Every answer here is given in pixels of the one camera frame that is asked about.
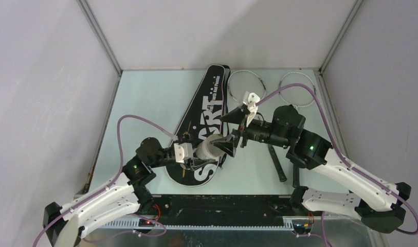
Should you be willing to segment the white shuttlecock tube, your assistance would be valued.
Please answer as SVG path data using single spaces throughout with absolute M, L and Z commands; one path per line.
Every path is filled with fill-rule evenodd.
M 195 156 L 201 160 L 216 160 L 226 154 L 223 150 L 215 147 L 210 142 L 213 140 L 222 139 L 221 134 L 212 134 L 203 140 L 195 149 Z

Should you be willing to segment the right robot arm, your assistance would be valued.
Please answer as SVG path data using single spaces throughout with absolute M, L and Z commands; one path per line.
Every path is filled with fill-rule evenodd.
M 360 220 L 365 226 L 389 234 L 404 222 L 402 207 L 411 187 L 404 183 L 388 183 L 354 164 L 325 138 L 304 128 L 305 117 L 291 105 L 275 109 L 271 122 L 249 120 L 244 108 L 236 108 L 223 120 L 239 125 L 224 138 L 210 145 L 230 156 L 248 140 L 286 149 L 286 158 L 297 168 L 324 175 L 347 188 L 348 192 L 325 192 L 297 186 L 289 200 L 296 215 L 326 211 Z

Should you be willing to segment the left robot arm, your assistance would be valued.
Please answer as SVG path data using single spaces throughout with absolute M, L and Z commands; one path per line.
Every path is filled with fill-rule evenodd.
M 212 134 L 201 140 L 189 134 L 163 147 L 159 140 L 147 137 L 136 154 L 118 173 L 95 190 L 59 205 L 44 209 L 43 228 L 52 246 L 76 246 L 93 230 L 125 215 L 148 215 L 154 209 L 153 196 L 146 188 L 156 174 L 153 168 L 181 166 L 194 170 L 217 162 L 223 151 L 214 145 L 222 138 Z

